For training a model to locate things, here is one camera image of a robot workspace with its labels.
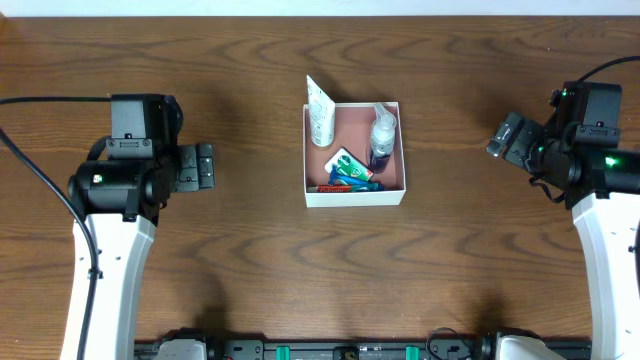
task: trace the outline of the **clear plastic bottle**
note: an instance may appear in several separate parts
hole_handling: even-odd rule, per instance
[[[371,127],[371,139],[367,149],[369,169],[376,174],[384,172],[393,152],[396,139],[396,118],[392,113],[377,103],[376,120]]]

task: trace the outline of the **green packet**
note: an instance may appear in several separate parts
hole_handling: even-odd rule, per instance
[[[331,160],[324,166],[324,169],[331,173],[331,169],[333,166],[336,166],[336,171],[339,174],[350,176],[352,178],[369,181],[373,176],[373,172],[367,169],[358,159],[356,159],[353,155],[349,154],[349,152],[345,148],[340,148],[338,152],[333,155]]]

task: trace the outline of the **black mount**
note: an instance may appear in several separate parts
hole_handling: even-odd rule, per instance
[[[595,193],[640,192],[640,154],[617,150],[620,142],[619,85],[568,81],[554,90],[554,112],[540,125],[512,112],[500,124],[486,150],[526,170],[531,185],[540,186],[567,209]],[[564,191],[553,198],[544,182]]]
[[[111,136],[98,140],[69,180],[69,195],[83,217],[140,215],[158,225],[172,192],[214,187],[210,144],[178,146],[183,114],[173,96],[111,97]],[[98,160],[104,149],[107,160]]]

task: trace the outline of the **wooden table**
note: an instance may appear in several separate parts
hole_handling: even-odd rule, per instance
[[[625,18],[8,19],[0,96],[173,94],[181,143],[215,144],[216,188],[161,212],[139,339],[181,326],[290,338],[424,338],[507,325],[589,336],[571,214],[484,146],[509,111],[538,121],[563,81],[640,52]],[[638,65],[621,83],[623,147],[640,144]],[[398,207],[306,209],[310,74],[337,102],[401,103]],[[110,132],[106,104],[11,105],[0,126],[66,188]],[[0,150],[0,358],[58,356],[71,218]]]

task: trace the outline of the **open box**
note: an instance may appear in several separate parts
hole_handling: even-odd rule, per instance
[[[302,109],[302,158],[304,164],[304,197],[307,207],[379,206],[399,205],[407,185],[404,172],[400,107],[397,102],[382,103],[398,120],[396,140],[389,164],[381,174],[375,174],[370,181],[384,185],[384,191],[353,193],[310,193],[307,188],[326,185],[329,174],[325,164],[344,147],[365,166],[367,165],[367,145],[371,136],[371,126],[376,119],[375,103],[336,104],[336,120],[333,144],[327,149],[318,149],[311,142],[309,127],[309,105]]]

